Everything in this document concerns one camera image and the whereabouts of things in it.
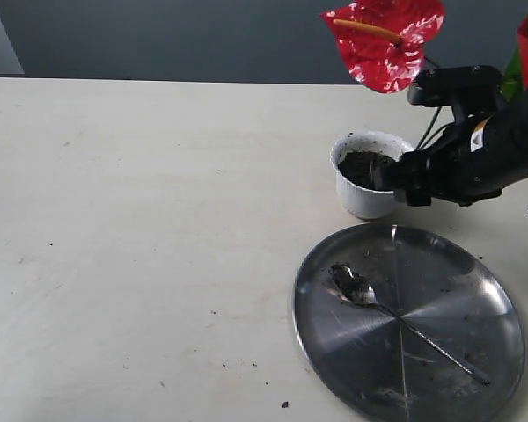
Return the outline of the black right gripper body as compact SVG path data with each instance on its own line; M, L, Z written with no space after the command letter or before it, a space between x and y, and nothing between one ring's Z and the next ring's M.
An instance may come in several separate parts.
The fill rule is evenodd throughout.
M430 196L468 207L528 178L528 94L433 147L426 160Z

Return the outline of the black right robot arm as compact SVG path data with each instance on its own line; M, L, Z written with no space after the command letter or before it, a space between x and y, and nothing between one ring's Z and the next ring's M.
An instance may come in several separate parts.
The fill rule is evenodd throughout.
M425 149L372 170L373 185L396 201L426 207L439 199L469 207L528 178L528 88L507 101L491 66L429 69L407 90L414 106L450 107L453 122Z

